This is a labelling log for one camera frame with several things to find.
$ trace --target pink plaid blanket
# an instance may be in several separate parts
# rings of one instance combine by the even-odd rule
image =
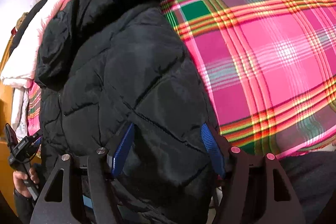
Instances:
[[[336,0],[162,0],[221,134],[278,158],[335,139],[335,7]]]

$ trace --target wall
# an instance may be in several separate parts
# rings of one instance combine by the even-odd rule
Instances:
[[[36,0],[0,0],[0,57],[3,56],[17,20],[24,12],[29,12],[35,2]]]

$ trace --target pink blanket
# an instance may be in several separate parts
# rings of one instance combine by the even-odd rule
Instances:
[[[221,134],[278,158],[335,139],[335,7],[336,0],[162,0]]]

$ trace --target black metal bracket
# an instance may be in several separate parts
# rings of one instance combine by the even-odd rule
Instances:
[[[87,175],[97,224],[123,224],[108,179],[122,171],[134,140],[134,124],[125,122],[106,144],[88,156],[62,155],[37,200],[31,224],[90,223],[84,211],[81,176]]]
[[[300,202],[277,158],[249,155],[209,127],[225,161],[229,187],[212,224],[305,224]]]

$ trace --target screw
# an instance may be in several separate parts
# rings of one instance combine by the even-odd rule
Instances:
[[[237,147],[237,146],[233,146],[233,147],[231,147],[231,151],[232,151],[232,153],[239,153],[240,152],[240,148],[239,147]]]
[[[266,155],[266,157],[269,159],[269,160],[274,160],[275,159],[275,156],[272,154],[272,153],[268,153]]]
[[[64,154],[62,157],[61,157],[62,160],[68,160],[70,159],[70,155],[69,154]]]
[[[106,148],[105,147],[100,147],[96,150],[97,154],[104,154],[106,152]]]

